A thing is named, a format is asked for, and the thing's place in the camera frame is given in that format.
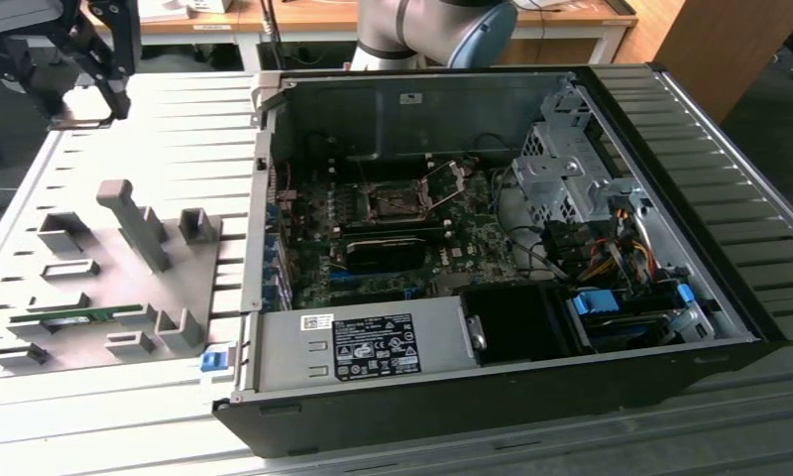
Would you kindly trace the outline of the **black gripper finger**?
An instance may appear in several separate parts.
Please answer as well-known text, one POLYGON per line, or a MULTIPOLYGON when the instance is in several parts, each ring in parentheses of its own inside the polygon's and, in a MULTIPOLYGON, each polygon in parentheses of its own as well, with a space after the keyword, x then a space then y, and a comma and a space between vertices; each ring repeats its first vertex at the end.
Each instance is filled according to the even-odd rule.
POLYGON ((0 35, 0 79, 19 87, 46 118, 62 112, 62 94, 43 79, 26 42, 4 35, 0 35))
POLYGON ((130 109, 125 86, 131 75, 131 47, 110 46, 90 27, 74 28, 70 32, 55 28, 47 33, 47 39, 95 86, 109 108, 106 119, 125 119, 130 109))

